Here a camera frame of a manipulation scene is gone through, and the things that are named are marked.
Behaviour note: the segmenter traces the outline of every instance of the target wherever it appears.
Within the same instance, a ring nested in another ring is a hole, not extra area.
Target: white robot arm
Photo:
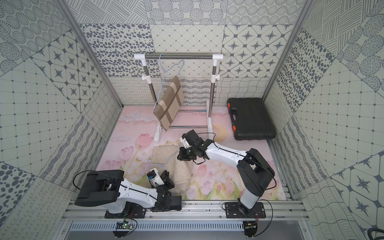
[[[194,130],[183,134],[178,159],[196,160],[197,156],[214,159],[238,169],[245,185],[245,192],[238,202],[238,210],[244,217],[249,217],[259,197],[267,189],[275,172],[255,150],[240,151],[221,146],[207,139],[203,141]],[[169,189],[174,187],[169,173],[161,175],[152,169],[148,178],[152,188],[145,188],[131,183],[123,177],[121,170],[91,171],[87,174],[75,205],[93,207],[102,205],[111,214],[124,212],[127,202],[141,205],[153,212],[181,210],[181,196],[172,196]]]

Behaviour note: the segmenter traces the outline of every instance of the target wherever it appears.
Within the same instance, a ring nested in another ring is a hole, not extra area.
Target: patterned wall panel
[[[210,78],[179,78],[181,87],[184,93],[183,105],[207,105],[211,92],[211,79]],[[166,78],[163,84],[163,92],[167,90],[173,78]],[[214,103],[215,96],[217,95],[217,84],[214,90]]]
[[[38,174],[80,113],[31,59],[0,85],[1,159]]]
[[[139,77],[143,74],[141,62],[135,53],[153,54],[149,25],[135,24],[80,24],[82,30],[110,77]],[[157,61],[147,61],[152,77],[159,77]]]
[[[337,58],[375,92],[384,97],[384,5],[377,4],[367,15]]]
[[[329,175],[384,149],[384,98],[335,60],[295,116]]]
[[[225,24],[228,0],[144,0],[149,24]]]
[[[0,187],[2,190],[0,200],[1,230],[7,217],[20,203],[20,200],[31,187],[31,184],[36,179],[36,176],[4,162],[0,162],[0,178]]]
[[[324,163],[319,160],[295,116],[272,142],[294,193],[328,177]]]
[[[304,29],[297,37],[277,82],[295,112],[335,57]]]
[[[27,58],[28,54],[0,25],[0,76]]]
[[[76,190],[73,177],[83,170],[93,169],[105,141],[83,116],[75,122],[52,155],[39,177],[69,190]]]
[[[303,28],[337,55],[377,2],[316,0]]]
[[[0,227],[0,238],[51,239],[61,220],[59,216],[76,197],[75,192],[38,177]]]
[[[150,25],[156,53],[192,54],[220,53],[223,43],[223,25]],[[178,61],[161,60],[165,70]],[[166,77],[207,78],[212,74],[212,60],[185,60],[167,72]]]
[[[227,24],[294,24],[304,0],[229,0]]]
[[[261,98],[268,82],[269,78],[221,78],[216,84],[215,104],[226,105],[228,98]]]
[[[360,230],[384,229],[384,151],[331,176]]]
[[[319,240],[362,240],[362,233],[331,179],[296,194],[302,200]]]
[[[94,64],[72,30],[31,58],[79,112],[87,106],[101,83]]]
[[[264,103],[275,126],[276,133],[279,134],[288,120],[292,117],[293,112],[277,83],[273,83],[270,93]]]
[[[28,56],[69,30],[53,1],[3,0],[0,12],[0,25]]]
[[[66,0],[78,23],[148,24],[143,0]]]
[[[227,25],[220,74],[230,77],[270,77],[293,25]]]

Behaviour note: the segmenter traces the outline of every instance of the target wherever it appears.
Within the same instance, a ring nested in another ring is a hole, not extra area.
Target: pink tulip
[[[197,168],[197,174],[201,175],[201,176],[205,176],[205,174],[207,173],[207,165],[205,164],[201,164],[198,168]]]
[[[153,137],[149,135],[149,133],[141,134],[137,140],[136,143],[139,145],[139,147],[146,147],[153,141]]]
[[[194,200],[197,194],[197,189],[195,186],[190,186],[188,190],[185,192],[187,198],[189,200]]]
[[[120,152],[119,152],[119,156],[121,157],[122,160],[124,161],[128,161],[131,159],[133,155],[133,147],[130,146],[130,147],[126,147],[126,148],[123,148]]]
[[[121,166],[121,161],[113,160],[112,162],[107,160],[105,163],[101,166],[101,170],[117,170]]]
[[[206,181],[202,186],[200,186],[200,191],[202,194],[207,195],[212,191],[213,185],[210,181]]]
[[[227,182],[225,185],[225,193],[227,195],[232,194],[235,191],[235,186],[232,182]]]

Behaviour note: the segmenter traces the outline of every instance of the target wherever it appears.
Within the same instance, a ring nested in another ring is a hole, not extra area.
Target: star pattern tile
[[[270,77],[292,25],[226,25],[220,74],[226,78]]]
[[[101,77],[71,30],[32,55],[31,59],[79,112],[93,96],[91,89],[100,85]]]

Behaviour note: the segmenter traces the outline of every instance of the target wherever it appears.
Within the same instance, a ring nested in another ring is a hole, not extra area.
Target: wavy line pattern
[[[101,135],[90,123],[83,116],[79,117],[40,177],[74,190],[72,178],[78,172],[90,169],[96,163],[104,143]]]

